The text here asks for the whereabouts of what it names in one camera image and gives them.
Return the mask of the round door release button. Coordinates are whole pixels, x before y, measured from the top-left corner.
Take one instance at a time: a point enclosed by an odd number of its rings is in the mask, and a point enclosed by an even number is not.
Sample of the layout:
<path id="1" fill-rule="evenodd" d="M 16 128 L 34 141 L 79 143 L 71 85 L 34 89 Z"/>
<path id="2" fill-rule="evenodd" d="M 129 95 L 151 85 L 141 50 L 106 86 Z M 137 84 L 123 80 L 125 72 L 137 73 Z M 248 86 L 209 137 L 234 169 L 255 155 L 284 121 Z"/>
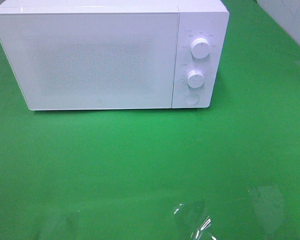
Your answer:
<path id="1" fill-rule="evenodd" d="M 190 106 L 195 106 L 199 100 L 200 98 L 196 93 L 190 93 L 184 97 L 184 102 Z"/>

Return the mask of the white microwave door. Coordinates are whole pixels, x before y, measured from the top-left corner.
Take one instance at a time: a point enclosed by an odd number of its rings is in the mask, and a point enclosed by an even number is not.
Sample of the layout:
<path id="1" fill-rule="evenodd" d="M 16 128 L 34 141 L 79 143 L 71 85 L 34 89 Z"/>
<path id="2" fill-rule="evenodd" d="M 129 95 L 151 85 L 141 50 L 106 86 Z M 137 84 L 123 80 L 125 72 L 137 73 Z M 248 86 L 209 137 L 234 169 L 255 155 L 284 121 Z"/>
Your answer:
<path id="1" fill-rule="evenodd" d="M 178 20 L 0 14 L 0 43 L 30 110 L 170 108 Z"/>

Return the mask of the upper white power knob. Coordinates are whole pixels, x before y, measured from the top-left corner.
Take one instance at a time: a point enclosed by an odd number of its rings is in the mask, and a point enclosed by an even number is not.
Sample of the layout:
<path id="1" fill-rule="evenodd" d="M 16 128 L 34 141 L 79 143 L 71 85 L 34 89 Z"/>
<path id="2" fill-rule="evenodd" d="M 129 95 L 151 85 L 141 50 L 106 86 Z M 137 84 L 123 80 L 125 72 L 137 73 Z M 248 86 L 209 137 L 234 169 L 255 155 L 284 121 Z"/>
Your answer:
<path id="1" fill-rule="evenodd" d="M 211 43 L 206 36 L 198 36 L 190 43 L 191 54 L 196 59 L 204 59 L 210 54 Z"/>

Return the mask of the white microwave oven body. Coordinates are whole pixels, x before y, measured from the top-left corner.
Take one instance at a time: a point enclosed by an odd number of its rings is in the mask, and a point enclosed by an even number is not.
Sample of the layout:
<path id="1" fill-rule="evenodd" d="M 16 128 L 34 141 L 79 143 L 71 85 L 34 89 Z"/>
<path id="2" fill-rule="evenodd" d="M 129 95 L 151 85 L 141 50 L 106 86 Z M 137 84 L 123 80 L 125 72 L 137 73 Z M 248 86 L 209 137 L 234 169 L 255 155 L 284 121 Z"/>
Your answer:
<path id="1" fill-rule="evenodd" d="M 219 0 L 6 0 L 0 4 L 0 14 L 150 13 L 178 14 L 172 105 L 152 109 L 209 107 L 230 16 Z M 210 41 L 210 53 L 203 59 L 194 58 L 191 53 L 190 44 L 199 36 Z M 203 73 L 203 86 L 188 86 L 187 74 L 192 70 Z M 184 101 L 192 93 L 199 96 L 196 105 Z"/>

